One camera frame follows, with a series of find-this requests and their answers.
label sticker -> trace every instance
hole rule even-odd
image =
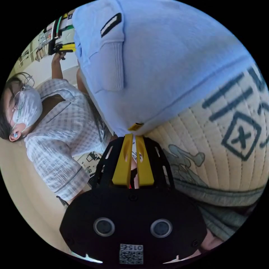
[[[144,124],[143,123],[135,123],[133,126],[131,126],[128,131],[137,131],[140,129]]]
[[[105,36],[110,30],[121,22],[121,13],[116,14],[112,17],[101,29],[101,37]]]
[[[120,245],[120,264],[143,264],[143,245]]]

plaid pajama shirt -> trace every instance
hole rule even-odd
[[[102,153],[109,135],[106,127],[100,127],[100,141],[89,102],[66,80],[48,80],[37,90],[42,101],[55,94],[65,101],[57,104],[25,138],[27,155],[47,186],[57,196],[70,200],[89,180],[73,157],[91,151]]]

face mask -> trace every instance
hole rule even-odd
[[[38,118],[41,116],[43,107],[41,97],[38,91],[34,88],[26,88],[23,91],[23,95],[24,104],[23,100],[20,99],[18,109],[15,110],[12,119],[15,122],[15,125],[19,123],[24,123],[26,125],[26,129],[32,126],[38,120]]]

qr code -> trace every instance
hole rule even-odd
[[[143,264],[142,245],[120,245],[121,264]]]

yellow object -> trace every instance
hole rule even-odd
[[[118,163],[112,178],[114,185],[123,185],[129,188],[131,178],[133,135],[124,137]]]
[[[72,50],[74,52],[76,51],[75,44],[63,45],[60,50]]]
[[[128,131],[137,131],[140,129],[144,124],[143,123],[135,123],[132,127],[128,129]]]
[[[137,174],[139,187],[151,186],[154,184],[154,178],[150,167],[149,157],[142,136],[136,136],[136,155],[137,155]]]

